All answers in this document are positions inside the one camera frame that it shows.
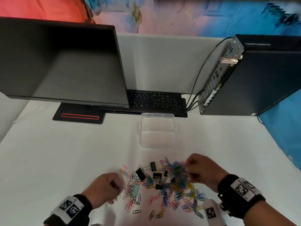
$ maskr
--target transparent box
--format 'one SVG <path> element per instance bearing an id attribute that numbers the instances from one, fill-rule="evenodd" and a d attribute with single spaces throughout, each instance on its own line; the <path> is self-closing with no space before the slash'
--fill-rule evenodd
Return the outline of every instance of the transparent box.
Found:
<path id="1" fill-rule="evenodd" d="M 142 113 L 138 125 L 139 144 L 143 148 L 173 148 L 179 128 L 173 114 Z"/>

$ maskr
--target computer tower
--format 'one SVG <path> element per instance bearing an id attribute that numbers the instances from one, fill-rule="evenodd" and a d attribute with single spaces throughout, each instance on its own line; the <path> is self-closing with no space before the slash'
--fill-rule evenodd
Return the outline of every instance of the computer tower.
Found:
<path id="1" fill-rule="evenodd" d="M 202 115 L 258 116 L 300 88 L 300 36 L 236 35 L 199 109 Z"/>

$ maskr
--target black wristband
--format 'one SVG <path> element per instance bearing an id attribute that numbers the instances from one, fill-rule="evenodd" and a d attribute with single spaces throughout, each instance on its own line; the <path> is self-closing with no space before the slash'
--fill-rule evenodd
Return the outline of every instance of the black wristband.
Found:
<path id="1" fill-rule="evenodd" d="M 68 223 L 68 226 L 88 226 L 89 225 L 89 214 L 92 211 L 92 205 L 88 198 L 81 194 L 75 194 L 73 197 L 76 197 L 84 207 L 79 209 L 78 213 L 72 218 L 72 220 Z M 44 224 L 48 226 L 66 226 L 64 221 L 57 215 L 52 214 L 48 217 Z"/>
<path id="2" fill-rule="evenodd" d="M 217 187 L 217 190 L 219 192 L 218 197 L 223 202 L 222 206 L 224 210 L 228 210 L 230 212 L 230 216 L 243 219 L 248 210 L 254 204 L 261 200 L 265 201 L 265 198 L 261 194 L 256 194 L 251 200 L 247 201 L 246 197 L 244 197 L 243 194 L 239 194 L 233 187 L 231 187 L 231 185 L 237 179 L 239 179 L 239 177 L 236 175 L 227 175 L 226 177 L 224 177 Z M 245 185 L 239 184 L 239 186 L 242 186 L 242 188 L 246 191 L 251 191 L 252 193 L 254 193 Z"/>

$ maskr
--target monitor screen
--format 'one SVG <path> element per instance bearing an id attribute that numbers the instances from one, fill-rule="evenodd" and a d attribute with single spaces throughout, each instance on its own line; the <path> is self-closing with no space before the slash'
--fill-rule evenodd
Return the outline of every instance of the monitor screen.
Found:
<path id="1" fill-rule="evenodd" d="M 0 17 L 0 91 L 128 108 L 114 26 Z"/>

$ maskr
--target person's left hand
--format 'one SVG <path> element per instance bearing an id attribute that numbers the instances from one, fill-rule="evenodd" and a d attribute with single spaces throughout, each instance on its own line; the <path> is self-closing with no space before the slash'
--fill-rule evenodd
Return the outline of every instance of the person's left hand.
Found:
<path id="1" fill-rule="evenodd" d="M 97 209 L 104 203 L 114 203 L 114 199 L 123 190 L 122 181 L 117 173 L 109 173 L 98 176 L 81 194 Z"/>

